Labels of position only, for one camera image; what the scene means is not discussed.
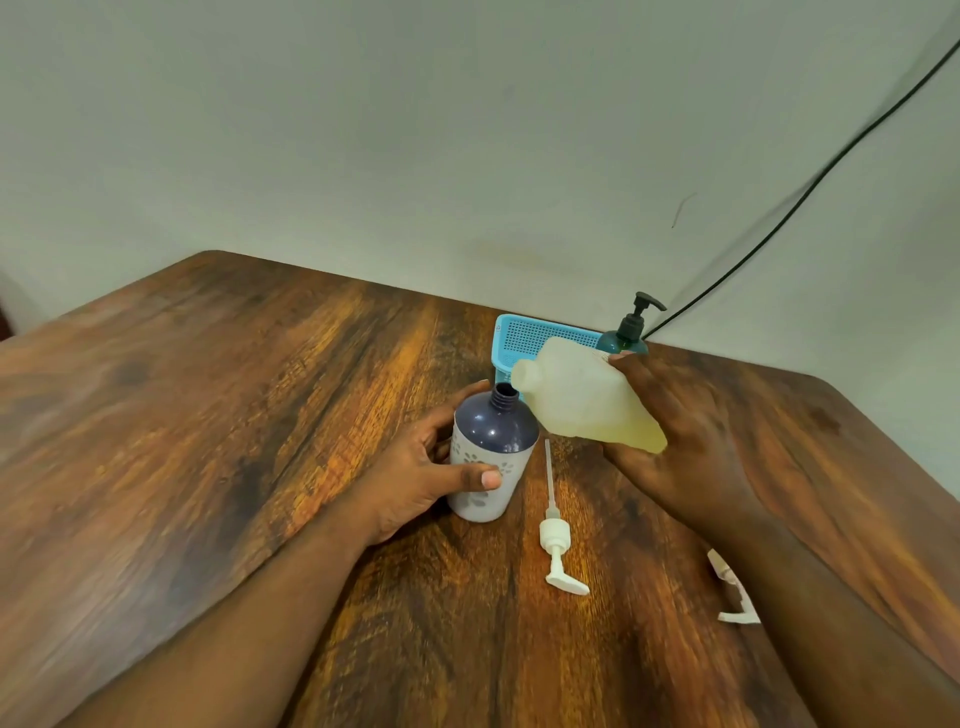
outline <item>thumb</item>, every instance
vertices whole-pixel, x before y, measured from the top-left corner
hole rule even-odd
[[[499,488],[503,476],[495,465],[431,465],[430,490],[436,497],[462,491],[491,491]]]
[[[659,485],[656,455],[620,443],[604,443],[603,456],[643,493],[651,496]]]

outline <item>fingernail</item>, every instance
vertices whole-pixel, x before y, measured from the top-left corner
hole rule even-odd
[[[500,476],[499,471],[486,471],[480,476],[480,482],[483,483],[484,488],[491,491],[494,488],[500,487],[503,483],[503,478]]]

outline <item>hand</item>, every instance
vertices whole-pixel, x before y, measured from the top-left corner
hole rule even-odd
[[[503,482],[495,465],[443,465],[450,454],[453,413],[470,395],[486,392],[486,379],[457,392],[426,417],[407,425],[346,493],[372,516],[372,544],[379,544],[426,511],[440,496],[490,491]]]
[[[650,356],[612,356],[666,435],[658,455],[605,444],[604,455],[677,521],[712,543],[744,518],[768,517],[743,472],[726,408],[708,384],[680,382],[676,370]]]

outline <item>white label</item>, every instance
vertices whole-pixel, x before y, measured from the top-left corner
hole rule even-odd
[[[467,521],[480,523],[500,518],[510,505],[510,498],[514,494],[516,484],[523,476],[523,469],[527,467],[530,453],[534,451],[536,445],[537,443],[534,443],[521,452],[491,452],[474,445],[454,423],[453,439],[450,441],[450,464],[495,465],[500,469],[503,484],[495,491],[454,493],[447,496],[446,500],[453,512]]]

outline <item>blue plastic basket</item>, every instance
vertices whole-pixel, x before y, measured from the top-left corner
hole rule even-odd
[[[497,381],[510,381],[510,371],[520,359],[535,359],[543,342],[551,336],[561,336],[591,349],[600,340],[596,331],[568,327],[550,321],[503,313],[497,316],[493,329],[493,347],[490,359],[496,368]]]

